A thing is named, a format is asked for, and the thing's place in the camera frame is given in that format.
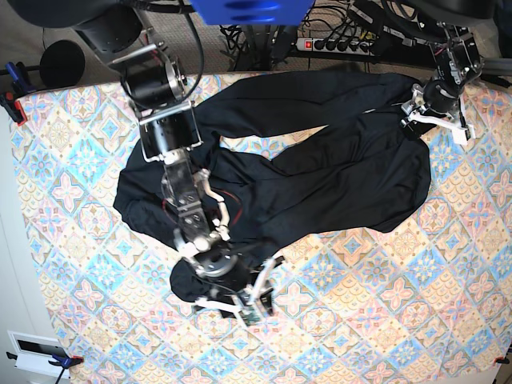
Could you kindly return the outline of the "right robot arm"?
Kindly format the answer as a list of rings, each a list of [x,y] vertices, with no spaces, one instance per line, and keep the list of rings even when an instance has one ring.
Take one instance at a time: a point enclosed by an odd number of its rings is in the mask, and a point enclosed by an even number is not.
[[[138,120],[142,155],[163,167],[164,206],[176,213],[174,245],[208,292],[196,308],[219,310],[251,326],[273,313],[269,276],[282,263],[275,254],[255,268],[246,259],[252,245],[230,240],[232,218],[208,170],[193,170],[190,152],[202,144],[182,66],[166,52],[148,13],[189,17],[183,2],[13,1],[12,9],[42,28],[71,28],[109,69],[118,73]]]

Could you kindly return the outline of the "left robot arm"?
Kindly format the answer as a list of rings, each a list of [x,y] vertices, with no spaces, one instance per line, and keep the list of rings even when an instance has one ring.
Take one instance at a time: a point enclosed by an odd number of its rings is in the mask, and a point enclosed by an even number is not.
[[[382,1],[389,19],[405,35],[424,42],[436,71],[425,84],[412,86],[411,99],[401,105],[404,135],[417,140],[436,126],[447,129],[455,143],[475,136],[466,120],[464,86],[479,78],[483,64],[470,27],[493,17],[496,1]]]

